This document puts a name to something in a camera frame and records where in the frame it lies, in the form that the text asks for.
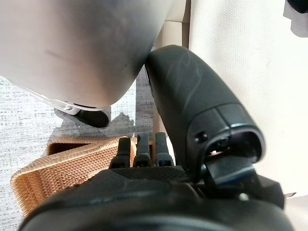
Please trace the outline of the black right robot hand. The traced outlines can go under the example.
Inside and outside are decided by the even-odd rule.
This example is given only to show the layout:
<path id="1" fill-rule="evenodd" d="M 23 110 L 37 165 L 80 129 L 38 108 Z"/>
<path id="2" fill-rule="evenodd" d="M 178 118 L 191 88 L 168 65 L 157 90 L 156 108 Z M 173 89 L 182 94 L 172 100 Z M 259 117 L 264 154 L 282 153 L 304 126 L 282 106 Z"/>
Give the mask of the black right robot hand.
<path id="1" fill-rule="evenodd" d="M 148 164 L 116 164 L 69 187 L 30 213 L 22 231 L 291 231 L 278 182 L 254 163 L 265 139 L 245 107 L 197 55 L 170 45 L 145 64 L 157 110 L 175 151 Z"/>

